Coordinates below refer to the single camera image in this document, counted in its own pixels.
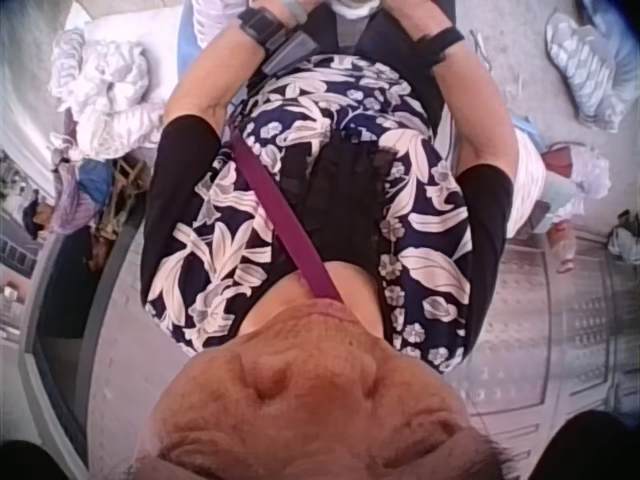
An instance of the navy floral dress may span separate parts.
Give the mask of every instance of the navy floral dress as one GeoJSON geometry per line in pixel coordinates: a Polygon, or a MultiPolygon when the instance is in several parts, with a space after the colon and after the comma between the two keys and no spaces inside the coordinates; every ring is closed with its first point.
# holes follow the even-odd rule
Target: navy floral dress
{"type": "MultiPolygon", "coordinates": [[[[244,112],[244,139],[276,181],[289,162],[310,170],[332,132],[393,152],[377,252],[388,340],[443,373],[460,363],[470,297],[468,211],[409,84],[379,63],[316,56],[271,79],[244,112]]],[[[195,188],[195,213],[176,226],[178,247],[162,261],[148,297],[148,311],[190,354],[235,337],[274,257],[273,226],[232,157],[223,145],[195,188]]]]}

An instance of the black wristband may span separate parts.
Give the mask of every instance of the black wristband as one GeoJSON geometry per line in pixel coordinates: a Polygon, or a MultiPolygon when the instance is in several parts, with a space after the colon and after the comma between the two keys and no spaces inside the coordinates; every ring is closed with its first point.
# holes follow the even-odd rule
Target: black wristband
{"type": "Polygon", "coordinates": [[[418,54],[426,59],[431,70],[446,60],[445,52],[456,43],[464,42],[464,35],[456,27],[445,28],[433,37],[425,35],[418,39],[415,48],[418,54]]]}
{"type": "Polygon", "coordinates": [[[249,7],[238,15],[240,29],[272,54],[287,39],[287,28],[269,9],[249,7]]]}

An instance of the red object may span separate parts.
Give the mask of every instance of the red object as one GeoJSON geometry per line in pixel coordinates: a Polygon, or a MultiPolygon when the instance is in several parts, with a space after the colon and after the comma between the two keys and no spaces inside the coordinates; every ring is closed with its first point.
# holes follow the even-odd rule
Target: red object
{"type": "Polygon", "coordinates": [[[571,178],[573,173],[573,159],[569,147],[560,147],[542,154],[542,161],[547,170],[561,177],[571,178]]]}

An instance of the lips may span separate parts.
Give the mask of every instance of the lips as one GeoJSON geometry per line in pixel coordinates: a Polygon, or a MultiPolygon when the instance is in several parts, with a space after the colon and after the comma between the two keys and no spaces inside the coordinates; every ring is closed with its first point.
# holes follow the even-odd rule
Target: lips
{"type": "Polygon", "coordinates": [[[320,321],[325,319],[337,320],[346,325],[361,327],[358,319],[347,307],[333,300],[310,300],[308,302],[295,305],[280,312],[273,319],[273,322],[300,321],[309,317],[315,317],[320,321]]]}

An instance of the nose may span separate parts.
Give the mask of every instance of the nose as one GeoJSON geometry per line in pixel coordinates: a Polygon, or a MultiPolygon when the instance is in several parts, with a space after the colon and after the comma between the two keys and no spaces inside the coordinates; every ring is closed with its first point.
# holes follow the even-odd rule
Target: nose
{"type": "Polygon", "coordinates": [[[374,359],[352,348],[318,346],[263,355],[252,370],[259,399],[291,400],[292,408],[314,417],[353,413],[371,398],[376,383],[374,359]]]}

